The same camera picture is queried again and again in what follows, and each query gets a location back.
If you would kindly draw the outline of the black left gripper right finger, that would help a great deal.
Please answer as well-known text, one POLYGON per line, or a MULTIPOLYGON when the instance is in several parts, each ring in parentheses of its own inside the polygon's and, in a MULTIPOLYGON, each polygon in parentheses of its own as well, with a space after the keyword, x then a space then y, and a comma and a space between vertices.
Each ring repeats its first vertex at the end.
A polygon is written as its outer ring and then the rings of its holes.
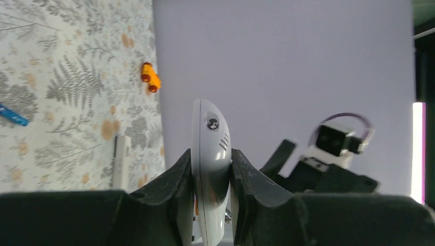
POLYGON ((434 245, 434 211, 407 196, 292 194, 232 150, 235 245, 434 245))

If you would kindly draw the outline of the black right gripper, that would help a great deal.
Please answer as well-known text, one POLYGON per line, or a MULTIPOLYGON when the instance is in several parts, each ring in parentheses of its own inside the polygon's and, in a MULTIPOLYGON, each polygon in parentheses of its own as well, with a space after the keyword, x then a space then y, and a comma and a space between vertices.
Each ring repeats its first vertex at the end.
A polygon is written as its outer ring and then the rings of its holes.
POLYGON ((288 177, 283 177, 280 170, 296 149, 296 143, 282 140, 275 152, 260 168, 268 178, 291 193, 373 193, 378 181, 356 174, 336 164, 326 164, 317 159, 301 159, 288 177))

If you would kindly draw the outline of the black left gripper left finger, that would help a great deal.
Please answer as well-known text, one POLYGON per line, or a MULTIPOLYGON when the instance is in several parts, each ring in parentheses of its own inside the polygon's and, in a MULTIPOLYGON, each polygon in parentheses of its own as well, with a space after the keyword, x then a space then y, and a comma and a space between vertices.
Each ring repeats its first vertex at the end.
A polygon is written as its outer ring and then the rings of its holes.
POLYGON ((122 190, 1 195, 1 245, 191 245, 190 150, 132 193, 122 190))

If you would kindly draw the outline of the white air conditioner remote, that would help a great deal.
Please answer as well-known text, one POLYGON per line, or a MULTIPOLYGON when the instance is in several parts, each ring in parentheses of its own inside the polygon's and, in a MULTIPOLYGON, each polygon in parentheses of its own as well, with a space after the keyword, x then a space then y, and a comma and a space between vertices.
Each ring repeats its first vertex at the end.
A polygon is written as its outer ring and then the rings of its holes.
POLYGON ((223 114, 207 99, 194 101, 191 139, 195 210, 203 244, 218 245, 225 232, 231 139, 223 114))

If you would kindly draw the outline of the blue battery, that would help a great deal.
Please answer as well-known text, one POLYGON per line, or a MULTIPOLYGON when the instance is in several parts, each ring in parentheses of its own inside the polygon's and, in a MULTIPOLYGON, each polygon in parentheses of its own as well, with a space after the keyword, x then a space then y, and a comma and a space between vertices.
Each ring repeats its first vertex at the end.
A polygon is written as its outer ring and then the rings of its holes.
POLYGON ((5 107, 1 104, 1 116, 5 117, 9 121, 20 125, 20 126, 27 126, 29 124, 29 120, 24 118, 23 116, 19 115, 18 113, 14 112, 13 110, 5 107))

